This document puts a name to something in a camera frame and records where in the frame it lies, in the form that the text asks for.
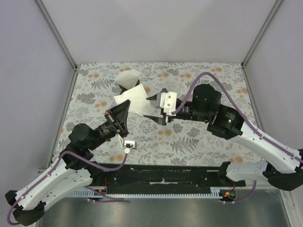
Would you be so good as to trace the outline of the green glass coffee dripper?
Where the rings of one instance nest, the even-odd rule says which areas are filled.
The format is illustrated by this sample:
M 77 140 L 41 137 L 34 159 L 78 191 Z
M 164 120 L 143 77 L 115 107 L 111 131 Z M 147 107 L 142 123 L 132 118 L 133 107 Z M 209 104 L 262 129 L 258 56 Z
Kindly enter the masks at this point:
M 139 85 L 140 84 L 140 81 L 138 80 L 137 83 L 135 84 L 135 86 Z M 127 91 L 128 89 L 126 89 L 125 87 L 119 85 L 120 89 L 121 89 L 121 92 L 120 94 L 123 94 L 125 91 Z

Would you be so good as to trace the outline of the white paper coffee filter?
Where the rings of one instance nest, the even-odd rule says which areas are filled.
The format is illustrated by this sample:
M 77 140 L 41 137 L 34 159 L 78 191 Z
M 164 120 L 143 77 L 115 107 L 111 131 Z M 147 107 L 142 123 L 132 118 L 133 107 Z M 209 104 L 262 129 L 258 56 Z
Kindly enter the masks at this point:
M 115 82 L 129 90 L 136 86 L 139 77 L 141 76 L 141 72 L 131 69 L 120 72 L 116 78 Z

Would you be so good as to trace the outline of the clear glass cup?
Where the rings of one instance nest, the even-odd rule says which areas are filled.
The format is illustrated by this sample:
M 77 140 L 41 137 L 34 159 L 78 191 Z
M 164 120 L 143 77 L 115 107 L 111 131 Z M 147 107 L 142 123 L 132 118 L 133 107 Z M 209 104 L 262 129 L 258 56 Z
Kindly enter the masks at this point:
M 186 96 L 188 92 L 187 86 L 178 85 L 176 88 L 177 98 L 180 100 L 184 100 L 184 97 Z

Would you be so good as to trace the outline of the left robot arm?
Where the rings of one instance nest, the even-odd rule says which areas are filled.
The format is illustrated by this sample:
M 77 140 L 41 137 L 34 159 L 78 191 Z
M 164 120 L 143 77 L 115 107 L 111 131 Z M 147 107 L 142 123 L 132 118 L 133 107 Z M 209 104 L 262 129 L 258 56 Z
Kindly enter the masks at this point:
M 10 209 L 7 223 L 11 226 L 29 226 L 36 223 L 57 201 L 84 186 L 101 185 L 103 172 L 117 171 L 123 167 L 130 148 L 125 146 L 128 135 L 127 117 L 130 100 L 106 110 L 105 122 L 93 129 L 85 123 L 77 124 L 69 135 L 70 143 L 59 157 L 33 182 L 21 190 L 5 194 Z M 118 136 L 124 148 L 124 158 L 116 167 L 105 167 L 92 161 L 92 151 Z

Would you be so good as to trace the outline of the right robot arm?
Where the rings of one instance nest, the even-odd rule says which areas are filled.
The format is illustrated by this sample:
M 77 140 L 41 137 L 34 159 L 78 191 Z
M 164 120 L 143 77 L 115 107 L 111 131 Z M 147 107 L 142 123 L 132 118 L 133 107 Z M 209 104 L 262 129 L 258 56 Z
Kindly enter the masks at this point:
M 159 125 L 174 119 L 204 122 L 212 135 L 237 143 L 263 158 L 258 163 L 223 162 L 217 173 L 222 186 L 244 186 L 246 181 L 266 181 L 280 190 L 292 191 L 303 184 L 303 151 L 287 148 L 255 128 L 234 108 L 221 104 L 222 94 L 209 84 L 193 89 L 192 101 L 186 101 L 178 113 L 173 113 L 182 101 L 176 93 L 162 89 L 148 97 L 155 101 L 161 116 L 148 116 Z

